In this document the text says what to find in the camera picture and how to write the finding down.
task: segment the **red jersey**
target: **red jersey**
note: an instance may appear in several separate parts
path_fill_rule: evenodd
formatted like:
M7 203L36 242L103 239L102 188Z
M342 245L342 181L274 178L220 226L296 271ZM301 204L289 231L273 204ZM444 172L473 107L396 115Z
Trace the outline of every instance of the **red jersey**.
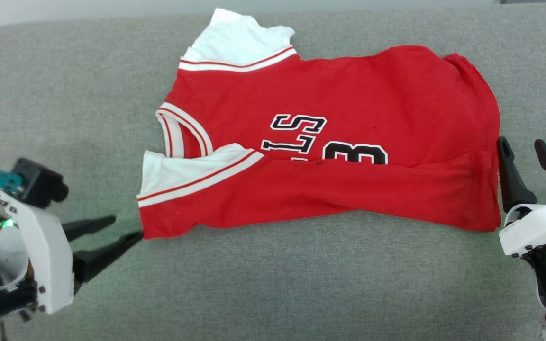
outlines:
M303 60L290 45L292 33L218 9L181 59L156 113L167 157L184 158L183 167L195 169L192 181L209 170L187 162L203 164L225 145L266 157L186 198L145 205L153 201L145 197L175 192L186 180L174 181L180 166L172 161L165 171L171 187L143 187L139 196L147 238L178 235L195 223L234 227L351 209L478 231L498 227L498 106L466 58L400 46ZM197 197L203 207L216 206L208 219L191 208ZM230 211L215 213L225 207ZM176 222L165 215L171 210L182 212Z

